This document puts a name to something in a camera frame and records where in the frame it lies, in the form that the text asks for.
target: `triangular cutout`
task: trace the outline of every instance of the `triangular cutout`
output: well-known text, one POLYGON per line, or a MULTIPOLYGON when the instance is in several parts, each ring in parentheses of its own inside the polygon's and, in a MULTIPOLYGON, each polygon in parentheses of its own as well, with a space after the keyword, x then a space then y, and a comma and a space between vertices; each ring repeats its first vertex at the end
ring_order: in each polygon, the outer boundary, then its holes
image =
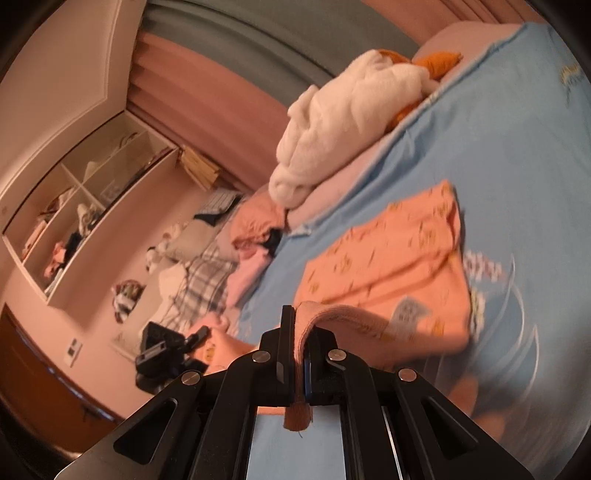
POLYGON ((447 460, 476 448, 478 441, 433 398, 422 402, 437 443, 447 460))
POLYGON ((150 463, 175 408, 176 403, 173 400, 162 403, 117 439, 113 444, 115 451, 141 465, 150 463))

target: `pink curtain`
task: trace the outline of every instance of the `pink curtain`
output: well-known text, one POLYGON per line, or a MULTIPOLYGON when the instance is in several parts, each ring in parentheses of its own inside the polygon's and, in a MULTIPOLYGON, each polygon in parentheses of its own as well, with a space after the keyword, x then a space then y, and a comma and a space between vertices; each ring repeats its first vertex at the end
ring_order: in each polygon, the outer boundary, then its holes
POLYGON ((544 22, 525 0, 363 0, 419 44, 459 21, 544 22))
POLYGON ((171 140, 209 156, 236 187, 248 190, 268 181, 288 121, 286 107, 252 83, 146 32, 134 51, 128 109, 171 140))

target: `cabinet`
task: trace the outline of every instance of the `cabinet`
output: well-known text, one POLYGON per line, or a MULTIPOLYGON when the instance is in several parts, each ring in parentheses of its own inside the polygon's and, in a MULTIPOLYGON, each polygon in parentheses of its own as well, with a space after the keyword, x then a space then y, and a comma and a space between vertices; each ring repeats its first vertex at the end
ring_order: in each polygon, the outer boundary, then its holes
POLYGON ((34 186, 4 230, 3 240, 32 288, 60 306, 98 253, 108 247, 101 229, 116 228, 131 215, 138 191, 151 176, 173 167, 178 147, 123 111, 73 147, 34 186), (101 236, 95 248, 92 238, 101 236))

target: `rolled white blanket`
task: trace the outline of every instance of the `rolled white blanket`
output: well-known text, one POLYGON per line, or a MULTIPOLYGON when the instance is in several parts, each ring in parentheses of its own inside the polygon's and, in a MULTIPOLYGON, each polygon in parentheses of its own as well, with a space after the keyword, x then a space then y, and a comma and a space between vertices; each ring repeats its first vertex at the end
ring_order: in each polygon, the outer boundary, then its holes
POLYGON ((287 111, 271 198, 287 209, 301 205, 314 186, 378 140, 394 115, 436 86, 426 68, 393 65, 377 50, 356 58, 321 89, 310 86, 287 111))

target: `white shelf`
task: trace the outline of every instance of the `white shelf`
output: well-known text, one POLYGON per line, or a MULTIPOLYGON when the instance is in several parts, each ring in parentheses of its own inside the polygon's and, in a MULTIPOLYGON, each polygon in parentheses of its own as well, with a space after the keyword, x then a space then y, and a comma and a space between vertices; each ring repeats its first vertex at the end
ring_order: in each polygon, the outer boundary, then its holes
POLYGON ((100 258, 114 229, 124 222, 134 203, 150 194, 163 172, 174 168, 178 147, 129 112, 123 112, 101 126, 74 147, 39 182, 17 210, 7 226, 3 240, 32 288, 52 306, 64 306, 69 293, 83 273, 92 270, 91 263, 100 258), (137 134, 124 145, 122 138, 137 134), (86 175, 86 166, 95 161, 97 167, 86 175), (111 197, 105 194, 108 186, 111 197), (22 260, 22 249, 36 225, 36 219, 47 205, 68 187, 74 193, 49 220, 28 255, 22 260), (44 276, 54 247, 67 243, 79 229, 77 207, 95 205, 101 220, 87 238, 83 239, 64 268, 63 274, 47 297, 44 290, 51 283, 44 276))

